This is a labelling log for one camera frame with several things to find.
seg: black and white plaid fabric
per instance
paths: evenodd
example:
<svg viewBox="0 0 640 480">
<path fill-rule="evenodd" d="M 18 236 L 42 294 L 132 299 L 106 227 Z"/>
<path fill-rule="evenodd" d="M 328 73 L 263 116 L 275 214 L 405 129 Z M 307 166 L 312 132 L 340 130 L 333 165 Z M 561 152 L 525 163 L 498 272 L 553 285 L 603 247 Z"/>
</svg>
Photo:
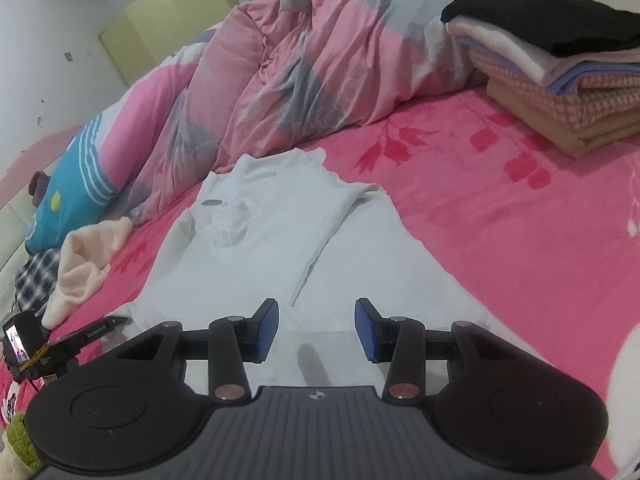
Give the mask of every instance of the black and white plaid fabric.
<svg viewBox="0 0 640 480">
<path fill-rule="evenodd" d="M 31 257 L 15 277 L 13 312 L 34 310 L 37 317 L 42 317 L 58 282 L 59 263 L 60 249 L 49 249 Z"/>
</svg>

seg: checkered folded garment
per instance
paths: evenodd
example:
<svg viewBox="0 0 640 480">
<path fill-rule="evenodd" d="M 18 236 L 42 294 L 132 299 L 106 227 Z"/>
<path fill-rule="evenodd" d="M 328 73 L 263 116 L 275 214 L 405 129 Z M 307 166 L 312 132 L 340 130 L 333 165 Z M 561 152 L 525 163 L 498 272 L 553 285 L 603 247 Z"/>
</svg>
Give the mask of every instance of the checkered folded garment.
<svg viewBox="0 0 640 480">
<path fill-rule="evenodd" d="M 60 249 L 49 249 L 33 256 L 18 271 L 13 312 L 34 310 L 36 317 L 42 317 L 58 282 L 59 264 Z"/>
<path fill-rule="evenodd" d="M 611 73 L 584 76 L 567 95 L 555 96 L 477 50 L 471 49 L 470 54 L 478 70 L 507 85 L 532 106 L 574 130 L 640 107 L 638 75 Z"/>
</svg>

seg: device screen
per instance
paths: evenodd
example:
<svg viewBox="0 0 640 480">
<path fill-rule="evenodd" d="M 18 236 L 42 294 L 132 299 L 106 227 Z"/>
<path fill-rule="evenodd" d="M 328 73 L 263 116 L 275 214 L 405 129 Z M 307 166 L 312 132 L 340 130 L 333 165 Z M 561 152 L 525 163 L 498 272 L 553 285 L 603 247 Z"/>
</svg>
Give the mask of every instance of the device screen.
<svg viewBox="0 0 640 480">
<path fill-rule="evenodd" d="M 27 351 L 24 349 L 24 345 L 22 344 L 22 339 L 18 335 L 18 330 L 15 325 L 10 326 L 6 330 L 6 336 L 9 338 L 9 343 L 11 343 L 11 348 L 14 350 L 15 358 L 18 359 L 19 363 L 25 363 L 29 360 L 29 355 Z"/>
</svg>

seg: metal screw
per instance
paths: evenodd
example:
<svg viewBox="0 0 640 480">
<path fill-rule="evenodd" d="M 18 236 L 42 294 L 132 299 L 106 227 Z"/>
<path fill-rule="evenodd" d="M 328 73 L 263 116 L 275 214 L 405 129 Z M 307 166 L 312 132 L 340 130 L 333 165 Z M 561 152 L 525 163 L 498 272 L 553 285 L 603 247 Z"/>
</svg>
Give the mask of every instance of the metal screw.
<svg viewBox="0 0 640 480">
<path fill-rule="evenodd" d="M 389 388 L 389 394 L 396 399 L 413 399 L 420 395 L 420 388 L 411 383 L 398 383 Z"/>
<path fill-rule="evenodd" d="M 244 396 L 245 389 L 240 384 L 223 384 L 218 386 L 213 394 L 220 400 L 238 400 Z"/>
</svg>

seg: black folded garment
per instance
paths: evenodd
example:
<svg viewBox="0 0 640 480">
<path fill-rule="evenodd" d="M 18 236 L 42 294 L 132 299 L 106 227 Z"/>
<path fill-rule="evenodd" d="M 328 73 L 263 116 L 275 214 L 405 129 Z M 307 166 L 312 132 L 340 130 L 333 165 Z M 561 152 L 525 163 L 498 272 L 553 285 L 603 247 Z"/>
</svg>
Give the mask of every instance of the black folded garment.
<svg viewBox="0 0 640 480">
<path fill-rule="evenodd" d="M 593 0 L 454 0 L 442 21 L 493 23 L 558 57 L 640 46 L 640 14 Z"/>
</svg>

